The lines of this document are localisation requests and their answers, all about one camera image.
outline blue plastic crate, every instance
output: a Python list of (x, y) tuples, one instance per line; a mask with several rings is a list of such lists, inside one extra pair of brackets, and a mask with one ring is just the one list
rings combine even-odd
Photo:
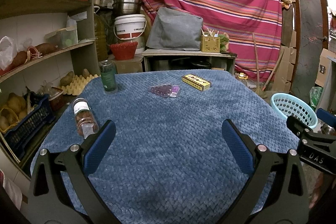
[(32, 137), (46, 124), (55, 120), (49, 103), (49, 95), (31, 93), (31, 105), (38, 105), (22, 121), (4, 135), (9, 147), (20, 159), (25, 154), (25, 146)]

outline egg tray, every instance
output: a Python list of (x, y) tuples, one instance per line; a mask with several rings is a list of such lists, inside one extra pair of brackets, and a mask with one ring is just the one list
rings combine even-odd
[(67, 86), (61, 86), (60, 88), (64, 91), (64, 94), (68, 95), (75, 95), (78, 96), (82, 93), (85, 86), (93, 79), (99, 77), (98, 75), (90, 75), (86, 78), (84, 78), (82, 75), (77, 76), (73, 78), (70, 85)]

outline shelf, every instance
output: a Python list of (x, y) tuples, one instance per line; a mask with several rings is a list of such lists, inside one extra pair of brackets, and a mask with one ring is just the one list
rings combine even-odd
[(67, 13), (88, 7), (82, 0), (0, 0), (0, 19), (29, 14)]
[(160, 56), (160, 55), (184, 55), (184, 56), (218, 56), (226, 58), (235, 58), (230, 54), (221, 54), (218, 52), (201, 52), (201, 51), (174, 51), (174, 50), (153, 50), (148, 49), (142, 53), (142, 56)]
[(37, 58), (37, 59), (34, 59), (34, 60), (32, 60), (32, 61), (29, 61), (29, 62), (27, 62), (27, 63), (21, 65), (20, 67), (17, 67), (16, 69), (11, 70), (10, 72), (6, 73), (5, 75), (0, 76), (0, 83), (3, 82), (4, 80), (10, 78), (10, 77), (13, 76), (14, 74), (16, 74), (16, 73), (18, 73), (18, 72), (20, 72), (20, 71), (22, 71), (22, 70), (24, 70), (24, 69), (26, 69), (26, 68), (32, 66), (32, 65), (34, 65), (34, 64), (36, 64), (36, 63), (39, 63), (39, 62), (41, 62), (41, 61), (43, 61), (43, 60), (46, 60), (46, 59), (48, 59), (48, 58), (50, 58), (50, 57), (53, 57), (53, 56), (58, 55), (58, 54), (61, 54), (61, 53), (63, 53), (63, 52), (68, 52), (68, 51), (71, 51), (71, 50), (73, 50), (73, 49), (75, 49), (75, 48), (83, 47), (83, 46), (86, 46), (86, 45), (91, 45), (91, 44), (93, 44), (93, 43), (94, 43), (94, 42), (80, 43), (80, 44), (73, 45), (73, 46), (71, 46), (71, 47), (67, 47), (67, 48), (64, 48), (64, 49), (62, 49), (62, 50), (59, 50), (59, 51), (56, 51), (56, 52), (47, 54), (47, 55), (45, 55), (45, 56), (42, 56), (42, 57)]
[(32, 159), (36, 154), (36, 151), (38, 150), (38, 148), (40, 147), (40, 145), (42, 144), (42, 142), (44, 141), (45, 137), (48, 135), (50, 130), (62, 116), (63, 112), (68, 108), (69, 105), (67, 105), (67, 103), (71, 104), (71, 102), (73, 102), (73, 100), (76, 99), (76, 96), (63, 95), (63, 99), (65, 105), (62, 106), (59, 110), (54, 112), (56, 119), (52, 123), (47, 123), (45, 126), (43, 126), (26, 145), (25, 154), (18, 165), (29, 177), (30, 177), (30, 165)]

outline white bucket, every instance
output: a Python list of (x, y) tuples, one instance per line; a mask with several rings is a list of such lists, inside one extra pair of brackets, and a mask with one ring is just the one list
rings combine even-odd
[(142, 35), (147, 25), (144, 15), (126, 15), (115, 18), (114, 34), (120, 40), (132, 40)]

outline wooden stick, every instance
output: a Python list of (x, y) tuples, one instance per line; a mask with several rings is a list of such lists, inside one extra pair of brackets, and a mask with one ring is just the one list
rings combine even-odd
[(275, 70), (277, 69), (277, 67), (278, 67), (278, 65), (279, 65), (279, 63), (280, 63), (280, 61), (281, 61), (281, 59), (282, 59), (282, 56), (284, 55), (284, 52), (285, 52), (285, 49), (284, 49), (284, 48), (281, 48), (281, 52), (280, 52), (279, 58), (278, 58), (278, 60), (277, 60), (277, 62), (276, 62), (276, 64), (275, 64), (275, 66), (274, 66), (274, 68), (273, 68), (271, 74), (269, 75), (269, 77), (268, 77), (268, 79), (267, 79), (265, 85), (263, 86), (262, 91), (264, 91), (264, 90), (266, 89), (266, 86), (268, 85), (268, 82), (270, 82), (270, 80), (271, 80), (271, 78), (272, 78), (272, 76), (273, 76)]
[(256, 91), (256, 94), (259, 94), (259, 60), (258, 60), (258, 52), (257, 52), (257, 43), (255, 41), (254, 32), (252, 33), (252, 36), (253, 36), (255, 59), (256, 59), (256, 67), (257, 67), (257, 91)]

